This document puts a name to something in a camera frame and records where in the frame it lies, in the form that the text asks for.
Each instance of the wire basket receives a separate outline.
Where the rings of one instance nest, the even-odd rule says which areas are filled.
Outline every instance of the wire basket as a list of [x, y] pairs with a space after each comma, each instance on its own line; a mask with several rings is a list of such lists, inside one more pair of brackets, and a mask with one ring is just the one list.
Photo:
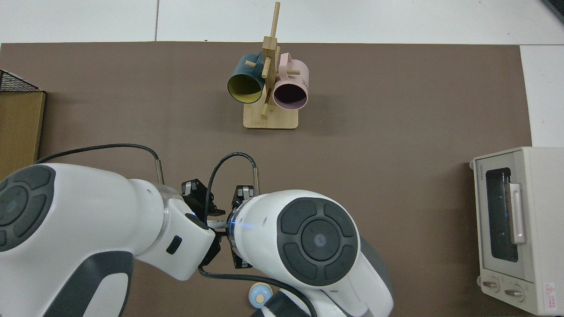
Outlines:
[[43, 91], [18, 76], [0, 69], [0, 91], [40, 92]]

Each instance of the wooden mug holder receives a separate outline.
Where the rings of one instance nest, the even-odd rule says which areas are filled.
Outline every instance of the wooden mug holder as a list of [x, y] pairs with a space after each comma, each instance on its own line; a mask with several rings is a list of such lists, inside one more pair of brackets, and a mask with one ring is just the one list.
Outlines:
[[[262, 57], [265, 63], [262, 78], [265, 79], [265, 86], [257, 102], [243, 105], [243, 126], [247, 129], [291, 130], [298, 127], [298, 111], [278, 107], [272, 96], [280, 62], [280, 46], [276, 39], [279, 12], [280, 2], [276, 2], [270, 36], [265, 36], [262, 42]], [[251, 61], [246, 61], [246, 64], [255, 66]]]

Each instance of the oven handle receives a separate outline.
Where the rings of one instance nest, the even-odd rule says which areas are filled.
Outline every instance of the oven handle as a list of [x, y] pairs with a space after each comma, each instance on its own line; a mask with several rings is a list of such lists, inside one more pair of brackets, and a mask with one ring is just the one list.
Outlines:
[[523, 204], [521, 200], [521, 184], [509, 183], [509, 222], [511, 241], [514, 244], [524, 244], [527, 242], [525, 238], [525, 227], [523, 225]]

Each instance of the toaster oven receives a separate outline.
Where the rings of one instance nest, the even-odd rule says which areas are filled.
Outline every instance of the toaster oven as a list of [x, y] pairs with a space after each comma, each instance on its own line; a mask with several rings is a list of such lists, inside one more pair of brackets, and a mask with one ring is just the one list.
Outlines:
[[535, 315], [564, 315], [564, 148], [476, 157], [482, 291]]

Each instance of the mug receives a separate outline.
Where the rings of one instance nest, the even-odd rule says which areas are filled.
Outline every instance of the mug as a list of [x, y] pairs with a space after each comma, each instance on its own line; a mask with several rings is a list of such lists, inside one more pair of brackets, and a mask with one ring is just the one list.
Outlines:
[[261, 76], [264, 66], [262, 52], [243, 56], [237, 63], [233, 75], [227, 81], [229, 94], [241, 103], [258, 101], [265, 86], [265, 79]]
[[307, 85], [310, 71], [306, 64], [292, 59], [290, 53], [280, 55], [278, 76], [272, 97], [274, 103], [286, 110], [298, 110], [307, 104]]

